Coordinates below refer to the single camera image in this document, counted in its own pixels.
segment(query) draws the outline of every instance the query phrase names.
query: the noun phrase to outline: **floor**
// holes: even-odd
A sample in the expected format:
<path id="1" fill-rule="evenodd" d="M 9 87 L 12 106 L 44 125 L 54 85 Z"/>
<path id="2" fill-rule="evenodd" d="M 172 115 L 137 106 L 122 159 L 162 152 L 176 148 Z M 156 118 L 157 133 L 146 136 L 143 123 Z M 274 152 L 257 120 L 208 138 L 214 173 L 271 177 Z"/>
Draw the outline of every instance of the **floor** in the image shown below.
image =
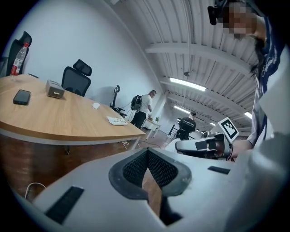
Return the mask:
<path id="1" fill-rule="evenodd" d="M 155 138 L 146 140 L 146 136 L 141 140 L 151 144 L 140 141 L 140 147 L 164 148 L 170 142 L 161 131 Z M 0 135 L 1 166 L 10 186 L 23 197 L 32 182 L 49 186 L 83 163 L 126 151 L 122 143 L 71 146 L 70 150 L 71 154 L 67 155 L 63 146 L 24 142 Z M 150 207 L 159 215 L 161 190 L 149 170 L 145 173 L 143 188 L 149 193 Z M 42 190 L 43 187 L 33 185 L 27 199 L 32 200 Z"/>

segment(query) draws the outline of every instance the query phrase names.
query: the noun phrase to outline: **backpack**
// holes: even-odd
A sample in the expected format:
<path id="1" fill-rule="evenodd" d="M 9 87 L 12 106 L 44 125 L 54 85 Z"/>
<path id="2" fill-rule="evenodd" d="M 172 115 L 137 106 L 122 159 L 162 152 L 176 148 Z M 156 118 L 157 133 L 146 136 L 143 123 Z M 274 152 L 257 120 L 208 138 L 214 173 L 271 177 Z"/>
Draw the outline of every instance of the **backpack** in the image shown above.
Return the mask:
<path id="1" fill-rule="evenodd" d="M 138 111 L 141 108 L 142 96 L 136 95 L 131 101 L 131 110 Z"/>

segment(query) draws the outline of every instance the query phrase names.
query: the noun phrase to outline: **white desk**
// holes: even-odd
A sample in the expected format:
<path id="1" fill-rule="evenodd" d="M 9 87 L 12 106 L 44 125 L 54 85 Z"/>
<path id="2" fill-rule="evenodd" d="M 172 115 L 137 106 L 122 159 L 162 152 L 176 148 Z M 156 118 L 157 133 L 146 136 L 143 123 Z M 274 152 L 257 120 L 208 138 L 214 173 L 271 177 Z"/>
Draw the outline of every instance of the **white desk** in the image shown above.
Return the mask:
<path id="1" fill-rule="evenodd" d="M 141 128 L 144 126 L 144 124 L 145 124 L 146 122 L 149 122 L 149 123 L 151 123 L 153 126 L 155 126 L 156 130 L 155 130 L 155 133 L 154 133 L 154 135 L 153 135 L 153 138 L 155 138 L 155 135 L 156 135 L 157 132 L 159 131 L 159 128 L 161 127 L 161 125 L 160 125 L 159 123 L 157 123 L 157 122 L 150 121 L 149 119 L 145 119 L 145 121 L 143 122 Z M 150 138 L 151 133 L 152 133 L 152 130 L 149 131 L 149 133 L 148 133 L 148 135 L 147 135 L 147 137 L 146 137 L 146 140 L 148 140 L 148 139 Z"/>

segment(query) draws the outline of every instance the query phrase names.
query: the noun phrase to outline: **wooden table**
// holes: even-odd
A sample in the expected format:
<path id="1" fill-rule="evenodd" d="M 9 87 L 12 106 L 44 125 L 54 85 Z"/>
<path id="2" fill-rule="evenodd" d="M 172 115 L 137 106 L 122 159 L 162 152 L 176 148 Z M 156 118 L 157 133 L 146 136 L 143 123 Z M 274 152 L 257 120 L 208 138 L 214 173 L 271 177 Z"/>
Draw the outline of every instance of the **wooden table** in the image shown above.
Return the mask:
<path id="1" fill-rule="evenodd" d="M 120 117 L 110 107 L 65 91 L 62 99 L 48 97 L 44 82 L 30 75 L 19 81 L 0 78 L 0 134 L 18 140 L 51 145 L 96 145 L 134 140 L 134 149 L 144 132 L 128 123 L 113 126 L 107 116 Z M 13 104 L 19 89 L 31 92 L 27 106 Z"/>
<path id="2" fill-rule="evenodd" d="M 157 132 L 159 131 L 159 128 L 161 127 L 161 125 L 160 125 L 159 123 L 153 122 L 153 121 L 149 120 L 148 118 L 146 118 L 146 120 L 143 122 L 141 128 L 144 126 L 144 124 L 145 124 L 146 122 L 149 122 L 149 123 L 151 123 L 153 126 L 155 126 L 156 130 L 155 130 L 155 133 L 154 133 L 154 135 L 153 135 L 153 138 L 155 138 L 155 135 L 156 135 Z M 148 133 L 148 135 L 147 135 L 147 137 L 146 137 L 146 140 L 148 140 L 148 139 L 150 138 L 151 133 L 152 133 L 152 130 L 149 131 L 149 133 Z"/>

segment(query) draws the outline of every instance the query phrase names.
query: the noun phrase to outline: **man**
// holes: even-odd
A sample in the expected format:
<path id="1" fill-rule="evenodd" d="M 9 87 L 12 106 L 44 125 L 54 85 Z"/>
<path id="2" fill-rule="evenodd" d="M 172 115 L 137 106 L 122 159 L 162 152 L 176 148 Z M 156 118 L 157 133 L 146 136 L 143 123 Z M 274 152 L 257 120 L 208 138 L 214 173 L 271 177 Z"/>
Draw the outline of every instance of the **man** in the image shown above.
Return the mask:
<path id="1" fill-rule="evenodd" d="M 134 118 L 131 121 L 131 123 L 137 128 L 141 129 L 141 126 L 146 119 L 147 113 L 152 112 L 152 98 L 154 98 L 156 94 L 156 91 L 152 90 L 150 93 L 141 97 L 141 108 L 138 112 L 135 113 Z"/>
<path id="2" fill-rule="evenodd" d="M 185 139 L 188 140 L 189 134 L 195 131 L 196 123 L 193 120 L 196 113 L 191 111 L 188 117 L 184 117 L 179 122 L 179 128 L 185 130 Z"/>

